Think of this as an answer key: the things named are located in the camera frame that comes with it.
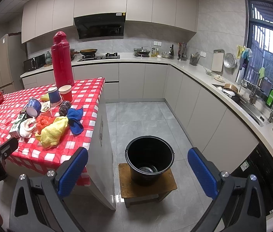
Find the dark wine bottle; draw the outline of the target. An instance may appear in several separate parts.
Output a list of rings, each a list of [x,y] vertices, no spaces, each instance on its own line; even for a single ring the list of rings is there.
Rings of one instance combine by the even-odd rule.
[[[170,56],[174,57],[174,45],[170,47]]]

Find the steel wool scrubber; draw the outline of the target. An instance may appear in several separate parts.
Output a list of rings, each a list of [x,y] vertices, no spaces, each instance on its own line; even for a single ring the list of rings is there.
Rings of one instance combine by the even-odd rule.
[[[59,116],[66,116],[70,107],[71,107],[70,101],[63,101],[59,107],[58,111]]]

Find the red paper cup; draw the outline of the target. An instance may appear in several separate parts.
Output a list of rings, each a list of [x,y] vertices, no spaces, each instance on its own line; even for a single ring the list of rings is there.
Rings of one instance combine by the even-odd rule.
[[[69,101],[72,102],[73,96],[72,96],[72,86],[71,85],[64,85],[61,86],[58,89],[63,101]]]

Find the yellow towel cloth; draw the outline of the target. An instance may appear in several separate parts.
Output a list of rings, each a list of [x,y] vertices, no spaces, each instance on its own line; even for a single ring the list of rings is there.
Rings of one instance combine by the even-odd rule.
[[[68,118],[60,116],[55,118],[54,122],[41,130],[41,133],[35,133],[36,139],[40,142],[43,149],[50,149],[57,146],[61,137],[68,128]]]

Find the kitchen faucet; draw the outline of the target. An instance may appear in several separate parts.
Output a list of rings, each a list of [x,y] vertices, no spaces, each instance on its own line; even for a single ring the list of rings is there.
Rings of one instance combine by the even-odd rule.
[[[248,101],[251,105],[255,104],[258,98],[262,98],[261,88],[258,85],[253,84],[244,78],[241,80],[238,94],[240,94],[240,91],[242,88],[246,88],[246,89],[250,90],[250,94],[248,96],[248,98],[249,98]]]

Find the brown pot in sink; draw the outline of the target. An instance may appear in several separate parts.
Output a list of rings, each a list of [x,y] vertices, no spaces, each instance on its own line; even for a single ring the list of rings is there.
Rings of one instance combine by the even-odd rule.
[[[226,83],[223,88],[229,91],[233,91],[236,94],[238,93],[238,88],[231,83]]]

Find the blue paper cup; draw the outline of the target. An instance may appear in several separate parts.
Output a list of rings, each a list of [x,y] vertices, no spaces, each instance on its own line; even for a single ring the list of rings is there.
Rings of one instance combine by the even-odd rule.
[[[62,102],[62,98],[56,86],[52,86],[48,88],[48,96],[49,96],[50,104],[52,107],[56,107]]]

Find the green milk carton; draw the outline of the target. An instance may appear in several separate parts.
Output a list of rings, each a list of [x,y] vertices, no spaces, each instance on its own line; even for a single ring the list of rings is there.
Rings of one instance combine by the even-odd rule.
[[[10,128],[9,134],[15,138],[25,138],[28,135],[27,127],[26,127],[26,114],[19,114],[15,119],[12,127]]]

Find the white paper towel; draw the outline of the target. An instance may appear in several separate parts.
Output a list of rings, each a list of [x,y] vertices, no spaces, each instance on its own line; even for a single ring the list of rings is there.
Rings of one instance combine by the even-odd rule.
[[[36,130],[36,119],[28,118],[20,124],[19,135],[22,138],[30,138]]]

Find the small wooden stool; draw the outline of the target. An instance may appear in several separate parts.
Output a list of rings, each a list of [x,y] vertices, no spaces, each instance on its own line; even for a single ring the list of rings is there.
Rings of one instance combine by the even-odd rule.
[[[131,179],[130,167],[127,163],[120,163],[118,167],[121,198],[126,208],[149,202],[161,202],[172,191],[177,190],[171,169],[164,172],[152,185],[140,186]]]

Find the orange plastic bag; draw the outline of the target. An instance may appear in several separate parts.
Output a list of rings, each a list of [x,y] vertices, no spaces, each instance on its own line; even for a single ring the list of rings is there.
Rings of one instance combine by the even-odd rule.
[[[42,129],[45,127],[49,126],[54,122],[54,117],[48,117],[48,116],[38,116],[36,118],[36,128],[37,128],[37,133],[41,134]]]

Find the yellow sponge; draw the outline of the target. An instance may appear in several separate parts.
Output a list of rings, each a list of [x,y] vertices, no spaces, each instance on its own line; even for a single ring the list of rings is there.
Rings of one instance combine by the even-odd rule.
[[[49,100],[50,100],[50,98],[49,98],[48,93],[46,93],[45,95],[42,95],[41,98],[40,98],[41,102],[47,102]]]

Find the steel sink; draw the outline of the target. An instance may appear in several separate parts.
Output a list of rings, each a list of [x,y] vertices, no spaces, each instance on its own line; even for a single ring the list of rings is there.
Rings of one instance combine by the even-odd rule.
[[[230,89],[224,89],[222,85],[212,84],[230,99],[232,99],[238,106],[240,106],[247,114],[249,114],[254,121],[261,127],[268,125],[269,122],[266,118],[261,114],[261,112],[249,101],[241,97],[239,94],[231,91]]]

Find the blue cloth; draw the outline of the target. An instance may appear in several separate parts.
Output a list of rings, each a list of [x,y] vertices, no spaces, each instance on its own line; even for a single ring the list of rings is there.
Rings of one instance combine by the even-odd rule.
[[[83,117],[83,109],[70,108],[67,112],[68,124],[70,130],[74,136],[78,136],[84,130],[81,123],[81,118]]]

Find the snack wrapper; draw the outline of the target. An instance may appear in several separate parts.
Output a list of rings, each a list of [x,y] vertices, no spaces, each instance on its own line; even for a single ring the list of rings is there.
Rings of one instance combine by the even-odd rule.
[[[41,115],[52,117],[52,110],[50,101],[42,102],[41,103]]]

